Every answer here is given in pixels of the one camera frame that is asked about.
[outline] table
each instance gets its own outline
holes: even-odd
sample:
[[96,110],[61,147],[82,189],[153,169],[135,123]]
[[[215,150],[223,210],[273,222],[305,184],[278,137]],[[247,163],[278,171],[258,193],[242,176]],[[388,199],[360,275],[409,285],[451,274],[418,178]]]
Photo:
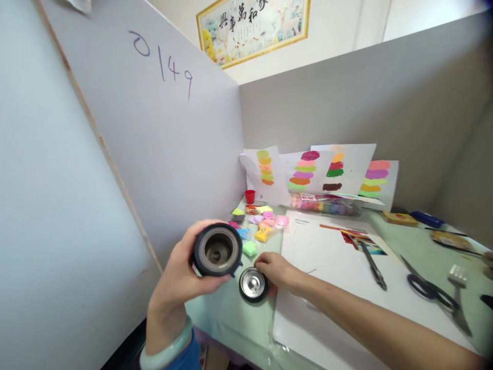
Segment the table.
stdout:
[[[242,201],[238,208],[244,209]],[[285,209],[272,206],[276,214],[285,214]],[[384,221],[380,212],[363,209],[357,221],[370,224],[387,245],[406,260],[427,280],[444,289],[453,297],[454,288],[447,281],[448,271],[453,264],[467,270],[467,289],[463,289],[462,304],[464,315],[472,331],[469,340],[483,356],[491,349],[490,334],[493,329],[493,310],[480,299],[480,295],[493,295],[493,281],[483,275],[485,266],[479,258],[443,248],[429,237],[426,227],[418,228],[393,225]],[[472,241],[478,250],[483,246]],[[261,252],[279,252],[282,233],[271,236],[268,242],[258,249]],[[275,312],[275,297],[268,298],[259,304],[250,304],[243,300],[238,290],[239,276],[243,269],[253,266],[258,255],[242,256],[243,267],[240,267],[235,278],[227,282],[217,292],[197,297],[187,302],[186,310],[194,325],[213,339],[245,357],[262,369],[320,369],[309,360],[288,348],[274,342],[272,337]]]

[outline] gold frame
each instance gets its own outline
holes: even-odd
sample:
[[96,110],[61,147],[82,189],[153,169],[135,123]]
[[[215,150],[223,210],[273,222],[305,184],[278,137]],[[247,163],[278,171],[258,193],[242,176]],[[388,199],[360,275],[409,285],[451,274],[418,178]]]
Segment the gold frame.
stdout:
[[[205,51],[205,50],[204,50],[204,39],[202,37],[202,29],[200,28],[200,18],[202,16],[204,16],[205,14],[209,13],[211,10],[217,8],[219,5],[222,5],[222,4],[229,2],[229,1],[231,1],[231,0],[217,0],[215,3],[210,4],[207,8],[205,8],[201,12],[197,13],[197,15],[195,16],[195,18],[197,19],[197,28],[199,31],[200,49],[202,51]],[[265,50],[262,50],[262,51],[258,51],[256,53],[253,53],[253,54],[249,55],[248,57],[241,58],[241,59],[236,60],[236,61],[232,61],[232,62],[228,63],[227,65],[223,64],[220,67],[222,69],[233,67],[233,66],[238,65],[240,63],[247,62],[253,58],[256,58],[256,57],[262,56],[264,54],[270,53],[271,51],[275,51],[277,49],[283,48],[285,46],[288,46],[288,45],[294,44],[298,41],[306,39],[308,37],[308,30],[309,30],[309,26],[310,26],[310,1],[311,0],[306,0],[307,9],[306,9],[306,12],[304,14],[304,19],[303,19],[303,23],[306,24],[306,32],[304,34],[299,35],[299,36],[295,36],[295,37],[293,37],[287,41],[282,41],[275,46],[272,46],[272,47],[265,49]]]

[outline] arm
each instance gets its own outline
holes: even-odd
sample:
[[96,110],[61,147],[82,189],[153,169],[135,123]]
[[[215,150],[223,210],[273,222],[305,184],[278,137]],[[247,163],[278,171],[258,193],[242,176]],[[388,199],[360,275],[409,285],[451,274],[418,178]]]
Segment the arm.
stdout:
[[310,276],[277,253],[255,267],[280,288],[302,297],[391,369],[477,369],[483,359],[436,332]]
[[[219,278],[198,277],[189,263],[197,235],[207,226],[217,222],[222,221],[204,220],[195,223],[189,227],[183,239],[171,252],[147,310],[145,345],[147,356],[156,355],[167,349],[181,334],[186,323],[185,302],[216,291],[230,279],[229,275]],[[200,368],[200,353],[193,333],[188,335],[188,340],[181,351],[172,363],[163,364],[163,368]]]

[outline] bracelet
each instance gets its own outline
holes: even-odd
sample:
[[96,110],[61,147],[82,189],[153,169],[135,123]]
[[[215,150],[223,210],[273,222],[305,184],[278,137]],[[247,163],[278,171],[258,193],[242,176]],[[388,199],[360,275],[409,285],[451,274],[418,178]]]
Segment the bracelet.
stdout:
[[180,335],[173,343],[163,349],[161,352],[149,356],[145,353],[146,346],[140,353],[140,368],[141,370],[161,370],[168,366],[183,350],[188,341],[188,337],[192,332],[192,320],[190,316],[186,317],[186,324]]

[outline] framed painting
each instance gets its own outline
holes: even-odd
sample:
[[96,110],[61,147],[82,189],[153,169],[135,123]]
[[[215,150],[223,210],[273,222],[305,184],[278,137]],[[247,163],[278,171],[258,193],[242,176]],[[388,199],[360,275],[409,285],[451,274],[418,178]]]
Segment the framed painting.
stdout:
[[229,68],[308,37],[310,0],[219,0],[197,14],[201,49]]

